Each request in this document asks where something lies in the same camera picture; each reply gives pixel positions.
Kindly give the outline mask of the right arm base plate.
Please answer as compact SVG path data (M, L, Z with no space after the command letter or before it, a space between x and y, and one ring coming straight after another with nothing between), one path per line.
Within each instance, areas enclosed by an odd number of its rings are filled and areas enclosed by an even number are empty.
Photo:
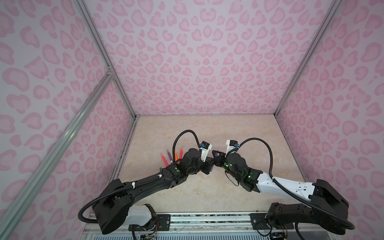
M266 213L251 213L249 214L252 228L253 230L270 230L270 226L268 225L267 219L266 219Z

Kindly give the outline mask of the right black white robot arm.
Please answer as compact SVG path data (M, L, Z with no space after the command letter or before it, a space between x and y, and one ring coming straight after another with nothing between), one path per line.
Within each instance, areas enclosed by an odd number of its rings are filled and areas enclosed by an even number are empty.
M226 155L213 151L217 167L225 170L248 192L273 194L296 200L296 204L272 203L263 224L278 228L289 224L314 224L336 235L355 229L348 221L349 203L325 180L295 182L271 177L261 170L248 167L237 153Z

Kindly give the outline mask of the orange pen group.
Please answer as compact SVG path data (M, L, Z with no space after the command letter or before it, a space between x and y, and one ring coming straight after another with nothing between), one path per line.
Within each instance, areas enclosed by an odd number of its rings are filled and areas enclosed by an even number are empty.
M178 154L176 150L174 151L174 154L175 154L175 162L176 162L178 160Z

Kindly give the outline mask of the pink pen group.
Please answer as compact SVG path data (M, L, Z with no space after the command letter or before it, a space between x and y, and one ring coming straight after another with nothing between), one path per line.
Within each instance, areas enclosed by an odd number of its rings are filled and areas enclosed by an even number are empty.
M161 153L161 158L162 158L162 160L163 160L165 166L166 166L166 167L169 166L168 161L166 160L165 156L164 156L162 153Z
M181 147L180 154L179 154L179 160L183 159L183 151L184 151L184 147Z

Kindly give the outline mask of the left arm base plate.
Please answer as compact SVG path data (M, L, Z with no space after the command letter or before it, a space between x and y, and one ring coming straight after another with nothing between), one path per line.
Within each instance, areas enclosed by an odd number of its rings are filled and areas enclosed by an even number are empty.
M129 230L142 231L142 232L153 232L157 231L168 231L171 224L171 215L160 214L152 217L144 226L130 225Z

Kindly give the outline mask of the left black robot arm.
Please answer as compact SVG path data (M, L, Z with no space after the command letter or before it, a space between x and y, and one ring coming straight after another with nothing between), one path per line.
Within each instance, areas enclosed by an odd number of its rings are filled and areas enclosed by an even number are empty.
M201 151L189 149L181 160L161 168L157 174L133 182L112 181L92 204L97 223L104 235L117 230L126 220L129 209L138 201L162 190L184 183L188 176L208 175L216 160L201 160Z

